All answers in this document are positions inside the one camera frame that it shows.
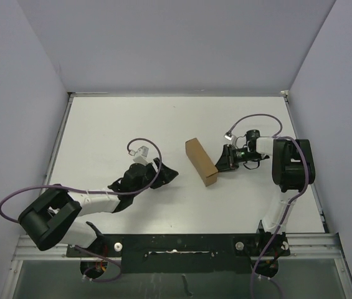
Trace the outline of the brown cardboard box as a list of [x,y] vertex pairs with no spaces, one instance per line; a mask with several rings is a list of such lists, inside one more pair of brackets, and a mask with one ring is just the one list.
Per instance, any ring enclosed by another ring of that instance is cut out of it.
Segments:
[[217,182],[218,170],[197,138],[185,142],[186,155],[196,169],[205,187]]

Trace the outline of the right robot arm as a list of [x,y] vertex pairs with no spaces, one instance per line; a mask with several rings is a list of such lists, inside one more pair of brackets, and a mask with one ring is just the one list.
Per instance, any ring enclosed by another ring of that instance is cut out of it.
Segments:
[[264,137],[259,130],[249,130],[245,134],[245,145],[241,148],[232,144],[224,145],[216,168],[219,172],[233,171],[240,164],[247,166],[247,163],[253,162],[259,165],[266,159],[272,160],[271,175],[276,192],[259,222],[259,231],[263,233],[253,239],[254,249],[262,255],[275,248],[274,235],[286,232],[295,202],[314,183],[316,176],[308,139]]

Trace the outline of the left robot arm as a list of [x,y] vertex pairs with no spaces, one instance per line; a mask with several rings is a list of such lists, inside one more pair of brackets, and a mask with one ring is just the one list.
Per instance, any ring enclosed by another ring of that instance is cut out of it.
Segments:
[[117,213],[133,204],[145,187],[158,189],[174,180],[179,173],[155,158],[152,163],[133,163],[124,175],[102,194],[77,193],[61,185],[48,188],[18,217],[18,223],[45,251],[57,244],[78,245],[89,256],[102,251],[102,233],[89,221],[77,219],[88,214]]

